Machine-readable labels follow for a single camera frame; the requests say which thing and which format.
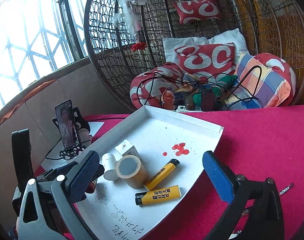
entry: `white tray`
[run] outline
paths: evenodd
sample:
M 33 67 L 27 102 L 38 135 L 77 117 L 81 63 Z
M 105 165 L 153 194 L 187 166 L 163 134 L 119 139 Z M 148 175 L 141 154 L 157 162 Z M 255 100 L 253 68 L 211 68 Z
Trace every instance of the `white tray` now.
M 152 177 L 170 159 L 180 161 L 177 168 L 156 188 L 179 185 L 182 198 L 191 189 L 203 171 L 202 156 L 216 148 L 223 127 L 184 114 L 144 106 L 113 127 L 89 146 L 74 160 L 80 161 L 90 150 L 102 155 L 113 153 L 117 160 L 121 155 L 114 149 L 124 139 L 129 140 L 139 152 L 142 163 Z M 176 156 L 175 144 L 186 143 L 187 155 Z M 96 191 L 77 203 L 87 225 L 100 240 L 136 240 L 143 237 L 162 221 L 182 199 L 137 206 L 135 193 L 145 188 L 130 188 L 122 179 L 107 181 L 98 179 Z

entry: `roll of tape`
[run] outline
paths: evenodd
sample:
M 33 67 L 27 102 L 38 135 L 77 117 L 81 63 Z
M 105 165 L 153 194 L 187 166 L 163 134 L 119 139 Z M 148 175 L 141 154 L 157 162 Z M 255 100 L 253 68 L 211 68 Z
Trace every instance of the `roll of tape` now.
M 135 155 L 126 155 L 116 164 L 116 174 L 132 188 L 141 188 L 148 180 L 148 173 Z

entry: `white pillow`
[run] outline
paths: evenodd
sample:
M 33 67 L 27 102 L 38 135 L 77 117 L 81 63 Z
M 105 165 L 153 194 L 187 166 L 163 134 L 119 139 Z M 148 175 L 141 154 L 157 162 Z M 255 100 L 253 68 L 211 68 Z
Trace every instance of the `white pillow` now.
M 210 44 L 225 44 L 233 42 L 235 45 L 234 63 L 237 65 L 241 53 L 249 54 L 247 43 L 239 29 L 226 31 L 209 39 Z
M 175 49 L 187 45 L 207 45 L 209 40 L 206 37 L 189 38 L 163 38 L 165 60 L 180 65 L 180 61 Z

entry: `black cable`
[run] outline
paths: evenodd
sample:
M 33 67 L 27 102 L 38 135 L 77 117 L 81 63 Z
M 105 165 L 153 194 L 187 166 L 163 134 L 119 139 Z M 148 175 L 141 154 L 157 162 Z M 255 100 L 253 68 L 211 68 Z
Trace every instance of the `black cable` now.
M 151 84 L 151 89 L 150 89 L 150 92 L 149 92 L 149 96 L 148 96 L 147 100 L 145 101 L 144 105 L 146 105 L 147 102 L 148 102 L 148 100 L 150 99 L 151 92 L 152 92 L 152 88 L 153 88 L 153 83 L 154 83 L 155 74 L 156 74 L 156 72 L 154 72 L 154 74 L 153 74 L 152 84 Z
M 257 81 L 257 85 L 256 85 L 256 87 L 255 87 L 255 89 L 254 89 L 254 93 L 252 94 L 252 93 L 250 93 L 250 91 L 249 91 L 246 87 L 244 87 L 244 86 L 242 85 L 242 82 L 243 82 L 243 81 L 246 79 L 246 77 L 247 77 L 254 69 L 256 69 L 256 68 L 259 68 L 259 69 L 260 69 L 260 74 L 259 74 L 259 78 L 258 78 L 258 81 Z M 164 75 L 162 75 L 162 74 L 160 74 L 160 73 L 158 73 L 158 72 L 154 72 L 152 78 L 145 79 L 145 80 L 143 80 L 143 81 L 138 85 L 138 87 L 137 87 L 137 89 L 136 89 L 136 96 L 137 96 L 137 99 L 138 99 L 139 103 L 141 104 L 141 106 L 143 106 L 143 104 L 141 103 L 141 101 L 140 101 L 140 99 L 139 99 L 139 95 L 138 95 L 139 88 L 140 88 L 140 86 L 141 86 L 144 82 L 149 81 L 149 80 L 152 80 L 151 89 L 150 89 L 148 98 L 147 98 L 147 100 L 146 100 L 145 103 L 144 103 L 144 105 L 146 105 L 146 103 L 147 103 L 148 100 L 150 99 L 151 92 L 152 92 L 152 88 L 153 88 L 153 83 L 154 83 L 154 79 L 155 79 L 155 78 L 161 78 L 161 77 L 162 77 L 162 78 L 164 78 L 165 80 L 169 80 L 169 81 L 174 82 L 174 83 L 176 83 L 176 84 L 188 84 L 188 85 L 192 86 L 193 88 L 202 91 L 202 89 L 200 89 L 200 88 L 198 88 L 198 87 L 195 87 L 195 86 L 191 85 L 190 83 L 194 83 L 194 82 L 204 83 L 204 82 L 206 82 L 206 84 L 214 84 L 214 85 L 216 85 L 216 83 L 210 82 L 210 81 L 208 81 L 208 80 L 209 80 L 209 78 L 214 77 L 214 76 L 217 76 L 217 75 L 219 75 L 219 74 L 228 75 L 227 73 L 217 73 L 217 74 L 214 74 L 214 75 L 212 75 L 212 76 L 206 77 L 206 80 L 196 80 L 196 81 L 190 81 L 190 82 L 183 82 L 183 81 L 178 81 L 178 80 L 173 79 L 173 78 L 168 77 L 168 76 L 164 76 Z M 247 92 L 248 92 L 252 97 L 240 99 L 238 96 L 235 96 L 235 95 L 234 95 L 234 96 L 235 96 L 236 98 L 238 98 L 239 100 L 236 101 L 236 102 L 234 102 L 234 103 L 232 103 L 232 104 L 227 108 L 227 110 L 228 110 L 231 106 L 233 106 L 234 104 L 236 104 L 236 103 L 238 103 L 238 102 L 241 102 L 241 101 L 249 100 L 249 101 L 247 102 L 247 103 L 249 103 L 252 99 L 257 99 L 257 100 L 258 100 L 258 98 L 255 97 L 254 95 L 255 95 L 255 93 L 256 93 L 256 91 L 257 91 L 257 87 L 258 87 L 258 85 L 259 85 L 259 81 L 260 81 L 260 78 L 261 78 L 261 74 L 262 74 L 262 68 L 261 68 L 260 66 L 256 65 L 256 66 L 252 67 L 252 68 L 246 73 L 246 75 L 242 78 L 242 80 L 236 85 L 236 87 L 232 90 L 232 92 L 230 92 L 230 94 L 228 94 L 225 98 L 219 99 L 218 101 L 219 101 L 219 102 L 222 102 L 222 101 L 224 101 L 225 99 L 227 99 L 229 96 L 234 95 L 233 92 L 234 92 L 239 86 L 241 86 L 241 87 L 243 87 L 244 89 L 246 89 Z
M 49 155 L 49 153 L 55 148 L 55 146 L 54 146 L 52 149 L 50 149 L 50 151 L 45 155 L 45 159 L 47 159 L 47 160 L 52 160 L 52 161 L 58 161 L 58 160 L 63 159 L 63 158 L 52 159 L 52 158 L 48 158 L 48 157 L 47 157 L 47 156 Z
M 253 94 L 250 93 L 250 95 L 252 95 L 252 97 L 254 97 L 256 91 L 257 91 L 257 87 L 259 85 L 259 81 L 260 81 L 260 78 L 261 78 L 261 74 L 262 74 L 262 68 L 258 65 L 252 67 L 246 74 L 245 76 L 241 79 L 241 81 L 239 82 L 239 84 L 232 90 L 232 92 L 230 94 L 228 94 L 225 98 L 223 99 L 220 99 L 219 102 L 221 101 L 224 101 L 225 99 L 227 99 L 229 96 L 232 95 L 232 93 L 241 85 L 241 83 L 247 78 L 247 76 L 249 76 L 249 74 L 252 72 L 252 70 L 256 69 L 256 68 L 259 68 L 260 69 L 260 74 L 259 74 L 259 78 L 258 78 L 258 82 L 257 82 L 257 85 L 256 85 L 256 88 L 254 89 L 254 92 Z
M 235 104 L 237 104 L 237 103 L 239 103 L 239 102 L 241 102 L 241 101 L 246 101 L 246 100 L 249 100 L 249 101 L 247 101 L 246 103 L 249 103 L 249 102 L 251 102 L 251 100 L 252 99 L 257 99 L 258 100 L 258 98 L 257 97 L 255 97 L 254 95 L 256 94 L 256 91 L 257 91 L 257 87 L 258 87 L 258 85 L 259 85 L 259 81 L 260 81 L 260 78 L 261 78 L 261 74 L 262 74 L 262 68 L 260 67 L 260 66 L 254 66 L 254 67 L 252 67 L 249 71 L 248 71 L 248 73 L 244 76 L 244 78 L 239 82 L 239 84 L 236 86 L 236 88 L 235 89 L 237 89 L 238 87 L 239 87 L 239 85 L 241 85 L 241 82 L 243 82 L 243 80 L 247 77 L 247 75 L 253 70 L 253 69 L 255 69 L 255 68 L 259 68 L 260 69 L 260 74 L 259 74 L 259 78 L 258 78 L 258 81 L 257 81 L 257 85 L 256 85 L 256 87 L 255 87 L 255 89 L 254 89 L 254 91 L 253 91 L 253 94 L 251 94 L 250 92 L 249 92 L 249 90 L 248 90 L 248 92 L 249 92 L 249 94 L 250 95 L 252 95 L 252 97 L 249 97 L 249 98 L 244 98 L 244 99 L 239 99 L 239 100 L 237 100 L 237 101 L 235 101 L 235 102 L 233 102 L 231 105 L 229 105 L 229 107 L 226 109 L 227 111 L 229 110 L 229 108 L 231 107 L 231 106 L 233 106 L 233 105 L 235 105 Z

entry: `plaid cushion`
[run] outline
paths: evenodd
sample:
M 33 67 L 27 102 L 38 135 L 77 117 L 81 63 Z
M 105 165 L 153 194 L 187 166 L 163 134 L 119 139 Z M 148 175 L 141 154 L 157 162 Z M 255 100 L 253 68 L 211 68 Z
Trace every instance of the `plaid cushion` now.
M 233 88 L 239 83 L 239 80 L 236 80 L 236 84 L 233 86 Z M 232 105 L 234 102 L 239 101 L 240 99 L 249 98 L 251 95 L 248 93 L 248 91 L 243 88 L 242 86 L 239 86 L 231 96 L 229 96 L 224 101 L 224 110 L 228 109 L 230 105 Z M 238 103 L 233 104 L 229 110 L 243 110 L 243 109 L 254 109 L 254 108 L 261 108 L 260 103 L 256 99 L 247 100 L 247 101 L 240 101 Z
M 256 65 L 259 65 L 262 68 L 259 85 L 255 93 L 260 106 L 262 108 L 278 106 L 290 95 L 290 84 L 278 73 L 268 69 L 249 54 L 241 54 L 240 56 L 235 71 L 235 74 L 238 76 L 238 80 L 241 80 L 247 72 Z M 253 94 L 257 85 L 259 74 L 260 69 L 256 68 L 242 82 L 242 85 L 246 87 L 251 94 Z

